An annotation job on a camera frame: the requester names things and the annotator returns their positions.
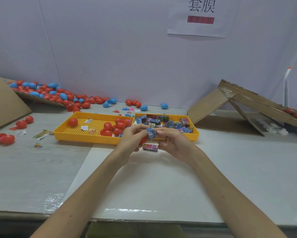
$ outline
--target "hand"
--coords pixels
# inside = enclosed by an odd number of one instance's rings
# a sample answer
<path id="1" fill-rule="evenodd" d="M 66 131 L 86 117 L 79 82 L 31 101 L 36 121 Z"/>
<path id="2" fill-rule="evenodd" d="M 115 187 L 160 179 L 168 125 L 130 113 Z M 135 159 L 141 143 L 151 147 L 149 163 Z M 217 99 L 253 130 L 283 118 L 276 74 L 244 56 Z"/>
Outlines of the hand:
<path id="1" fill-rule="evenodd" d="M 124 130 L 121 140 L 115 148 L 115 152 L 118 152 L 118 156 L 121 159 L 122 166 L 127 164 L 132 152 L 138 152 L 143 146 L 140 145 L 140 141 L 148 135 L 146 128 L 147 125 L 145 124 L 136 124 Z"/>
<path id="2" fill-rule="evenodd" d="M 156 138 L 162 138 L 164 140 L 158 140 L 158 148 L 166 151 L 176 159 L 192 164 L 192 158 L 195 152 L 200 149 L 194 145 L 185 135 L 174 128 L 156 128 Z"/>

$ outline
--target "forearm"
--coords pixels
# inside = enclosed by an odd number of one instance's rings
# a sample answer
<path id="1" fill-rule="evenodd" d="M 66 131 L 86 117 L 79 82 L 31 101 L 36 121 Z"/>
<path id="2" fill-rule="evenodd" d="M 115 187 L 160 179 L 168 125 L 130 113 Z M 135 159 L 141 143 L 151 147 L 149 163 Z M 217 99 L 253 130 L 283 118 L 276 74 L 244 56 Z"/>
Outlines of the forearm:
<path id="1" fill-rule="evenodd" d="M 32 237 L 79 237 L 121 167 L 114 151 Z"/>
<path id="2" fill-rule="evenodd" d="M 191 167 L 235 238 L 285 238 L 283 232 L 196 149 Z"/>

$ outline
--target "person's right arm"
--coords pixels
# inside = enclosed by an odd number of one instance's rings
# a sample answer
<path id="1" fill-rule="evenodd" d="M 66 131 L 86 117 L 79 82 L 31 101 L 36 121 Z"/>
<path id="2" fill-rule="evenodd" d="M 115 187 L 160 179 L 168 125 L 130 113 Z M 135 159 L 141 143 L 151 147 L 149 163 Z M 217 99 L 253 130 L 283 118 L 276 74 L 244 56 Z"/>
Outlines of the person's right arm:
<path id="1" fill-rule="evenodd" d="M 158 141 L 158 148 L 190 165 L 235 238 L 286 238 L 277 225 L 246 198 L 186 136 L 171 128 L 155 130 L 157 137 L 166 139 Z"/>

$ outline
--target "person's left hand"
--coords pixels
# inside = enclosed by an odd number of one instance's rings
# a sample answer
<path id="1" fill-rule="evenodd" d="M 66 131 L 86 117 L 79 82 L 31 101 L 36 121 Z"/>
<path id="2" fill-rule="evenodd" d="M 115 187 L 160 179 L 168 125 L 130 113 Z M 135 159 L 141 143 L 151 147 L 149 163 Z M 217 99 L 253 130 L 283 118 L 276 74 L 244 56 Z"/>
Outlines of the person's left hand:
<path id="1" fill-rule="evenodd" d="M 140 141 L 143 137 L 148 135 L 145 130 L 148 126 L 145 124 L 136 124 L 124 130 L 118 146 L 115 148 L 117 156 L 120 158 L 121 165 L 126 165 L 129 161 L 131 153 L 138 152 L 143 146 Z"/>

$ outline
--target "red rectangle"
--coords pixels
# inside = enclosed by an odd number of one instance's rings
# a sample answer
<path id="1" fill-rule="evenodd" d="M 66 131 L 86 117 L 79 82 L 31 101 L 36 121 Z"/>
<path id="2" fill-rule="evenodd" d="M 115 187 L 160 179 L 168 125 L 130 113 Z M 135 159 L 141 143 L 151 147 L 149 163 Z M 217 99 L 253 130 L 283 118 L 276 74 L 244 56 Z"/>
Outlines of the red rectangle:
<path id="1" fill-rule="evenodd" d="M 213 24 L 214 17 L 188 16 L 187 22 Z"/>

